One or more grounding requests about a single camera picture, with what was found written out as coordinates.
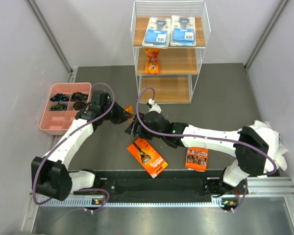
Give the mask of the orange razor pouch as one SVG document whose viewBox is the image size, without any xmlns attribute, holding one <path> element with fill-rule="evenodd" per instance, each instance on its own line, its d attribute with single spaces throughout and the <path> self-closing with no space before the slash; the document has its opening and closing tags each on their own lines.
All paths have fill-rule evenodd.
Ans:
<svg viewBox="0 0 294 235">
<path fill-rule="evenodd" d="M 160 66 L 158 61 L 158 55 L 160 49 L 146 48 L 145 55 L 147 56 L 147 64 L 145 67 L 146 74 L 160 74 Z"/>
<path fill-rule="evenodd" d="M 128 113 L 130 113 L 130 115 L 128 115 L 127 121 L 131 122 L 134 119 L 134 112 L 133 112 L 133 108 L 131 105 L 127 105 L 124 108 Z"/>
</svg>

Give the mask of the orange Gillette razor box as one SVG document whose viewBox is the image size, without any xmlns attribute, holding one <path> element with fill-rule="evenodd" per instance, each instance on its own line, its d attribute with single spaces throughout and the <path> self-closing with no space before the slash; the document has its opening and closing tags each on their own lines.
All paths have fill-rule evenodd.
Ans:
<svg viewBox="0 0 294 235">
<path fill-rule="evenodd" d="M 165 159 L 145 139 L 136 139 L 127 150 L 153 179 L 168 166 Z"/>
</svg>

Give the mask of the blue razor blister pack one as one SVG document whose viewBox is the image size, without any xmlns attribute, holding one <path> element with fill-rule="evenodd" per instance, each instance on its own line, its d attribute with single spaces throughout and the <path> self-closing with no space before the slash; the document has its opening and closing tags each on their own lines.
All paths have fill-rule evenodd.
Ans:
<svg viewBox="0 0 294 235">
<path fill-rule="evenodd" d="M 143 47 L 168 48 L 171 36 L 171 19 L 150 17 L 143 38 Z"/>
</svg>

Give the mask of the blue razor blister pack two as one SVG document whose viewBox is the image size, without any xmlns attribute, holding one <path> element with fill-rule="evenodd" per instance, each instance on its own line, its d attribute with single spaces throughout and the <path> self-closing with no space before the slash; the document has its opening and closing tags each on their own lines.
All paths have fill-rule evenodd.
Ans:
<svg viewBox="0 0 294 235">
<path fill-rule="evenodd" d="M 170 46 L 196 46 L 196 22 L 194 17 L 172 15 Z"/>
</svg>

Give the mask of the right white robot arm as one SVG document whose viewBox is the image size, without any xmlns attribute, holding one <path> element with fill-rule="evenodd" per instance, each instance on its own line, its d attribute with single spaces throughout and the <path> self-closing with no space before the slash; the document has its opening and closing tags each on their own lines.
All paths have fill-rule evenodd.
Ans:
<svg viewBox="0 0 294 235">
<path fill-rule="evenodd" d="M 199 147 L 235 157 L 223 170 L 217 183 L 210 183 L 212 194 L 229 194 L 249 176 L 267 176 L 277 170 L 274 162 L 277 150 L 276 134 L 262 122 L 236 131 L 203 129 L 182 122 L 170 122 L 161 114 L 154 100 L 147 103 L 146 114 L 137 113 L 126 133 L 145 140 L 161 139 L 172 148 Z"/>
</svg>

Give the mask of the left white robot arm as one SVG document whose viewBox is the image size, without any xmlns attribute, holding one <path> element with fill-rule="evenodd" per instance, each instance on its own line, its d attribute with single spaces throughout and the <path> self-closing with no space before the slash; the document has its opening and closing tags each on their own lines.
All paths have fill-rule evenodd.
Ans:
<svg viewBox="0 0 294 235">
<path fill-rule="evenodd" d="M 31 163 L 33 194 L 59 201 L 70 193 L 86 189 L 90 194 L 101 190 L 101 182 L 90 170 L 69 172 L 68 167 L 84 141 L 104 122 L 122 124 L 134 115 L 128 112 L 105 91 L 95 91 L 94 100 L 80 110 L 60 141 L 43 157 Z"/>
</svg>

